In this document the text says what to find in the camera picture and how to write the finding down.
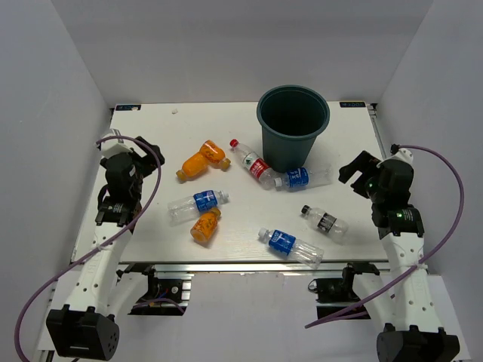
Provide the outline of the black label clear bottle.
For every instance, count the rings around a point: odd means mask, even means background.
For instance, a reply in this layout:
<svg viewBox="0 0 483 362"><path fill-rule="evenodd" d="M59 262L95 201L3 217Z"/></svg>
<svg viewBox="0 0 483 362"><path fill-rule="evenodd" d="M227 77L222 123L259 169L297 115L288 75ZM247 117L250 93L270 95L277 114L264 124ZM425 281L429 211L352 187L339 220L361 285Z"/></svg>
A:
<svg viewBox="0 0 483 362"><path fill-rule="evenodd" d="M342 244L349 225L342 219L337 218L327 211L304 205L301 209L302 216L310 227L330 238L334 243Z"/></svg>

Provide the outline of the blue label bottle front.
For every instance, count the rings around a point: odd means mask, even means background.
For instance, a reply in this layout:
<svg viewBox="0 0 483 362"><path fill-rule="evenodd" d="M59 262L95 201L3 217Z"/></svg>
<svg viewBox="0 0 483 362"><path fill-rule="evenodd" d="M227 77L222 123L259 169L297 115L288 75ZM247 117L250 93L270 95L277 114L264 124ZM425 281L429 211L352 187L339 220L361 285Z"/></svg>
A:
<svg viewBox="0 0 483 362"><path fill-rule="evenodd" d="M314 270L319 267L324 256L322 249L278 229L261 228L258 238L280 257L302 263Z"/></svg>

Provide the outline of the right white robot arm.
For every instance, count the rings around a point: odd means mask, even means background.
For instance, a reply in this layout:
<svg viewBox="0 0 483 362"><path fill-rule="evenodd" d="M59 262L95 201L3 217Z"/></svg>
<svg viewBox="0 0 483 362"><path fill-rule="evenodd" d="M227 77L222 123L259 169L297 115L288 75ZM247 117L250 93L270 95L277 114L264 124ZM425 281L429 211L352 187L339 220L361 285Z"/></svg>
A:
<svg viewBox="0 0 483 362"><path fill-rule="evenodd" d="M398 149L381 161L363 151L339 170L339 180L371 201L372 220L389 260L393 286L382 288L373 266L353 265L353 275L340 284L349 300L361 300L377 336L380 361L453 361L460 353L457 336L447 333L435 310L424 257L424 227L420 211L410 204L414 179L413 155Z"/></svg>

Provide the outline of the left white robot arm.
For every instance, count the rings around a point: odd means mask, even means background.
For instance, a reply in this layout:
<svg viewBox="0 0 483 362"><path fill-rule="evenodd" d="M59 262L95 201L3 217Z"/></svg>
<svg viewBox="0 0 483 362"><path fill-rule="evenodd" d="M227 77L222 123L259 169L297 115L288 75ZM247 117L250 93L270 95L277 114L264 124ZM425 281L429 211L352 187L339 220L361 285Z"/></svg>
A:
<svg viewBox="0 0 483 362"><path fill-rule="evenodd" d="M143 181L160 172L165 162L157 145L142 137L133 138L145 153L139 155L126 141L127 137L111 133L99 142L106 185L97 197L91 249L79 259L82 269L71 294L61 308L52 308L46 319L61 357L110 360L120 339L116 320L121 310L136 295L150 301L159 292L159 282L149 275L124 278L115 284L122 253L147 208L141 202Z"/></svg>

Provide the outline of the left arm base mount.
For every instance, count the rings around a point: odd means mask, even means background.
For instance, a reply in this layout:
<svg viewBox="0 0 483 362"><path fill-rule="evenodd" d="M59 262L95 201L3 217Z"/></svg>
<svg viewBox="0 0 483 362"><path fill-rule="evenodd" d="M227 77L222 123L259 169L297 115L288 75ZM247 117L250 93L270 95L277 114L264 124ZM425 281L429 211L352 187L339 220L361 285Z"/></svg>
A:
<svg viewBox="0 0 483 362"><path fill-rule="evenodd" d="M160 271L154 265L133 263L116 271L119 285L124 275L141 274L146 280L144 293L135 302L129 315L182 316L187 308L191 292L192 275L180 272Z"/></svg>

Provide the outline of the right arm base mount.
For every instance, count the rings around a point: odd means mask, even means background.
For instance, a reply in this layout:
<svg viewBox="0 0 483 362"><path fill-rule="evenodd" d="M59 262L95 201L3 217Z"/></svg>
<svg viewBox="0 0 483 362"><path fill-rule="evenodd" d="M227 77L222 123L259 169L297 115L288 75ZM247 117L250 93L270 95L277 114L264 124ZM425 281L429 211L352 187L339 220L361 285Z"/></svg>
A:
<svg viewBox="0 0 483 362"><path fill-rule="evenodd" d="M349 262L338 278L316 278L308 284L308 291L317 298L317 318L326 317L359 301L352 290L356 275L364 273L380 275L378 268L369 262Z"/></svg>

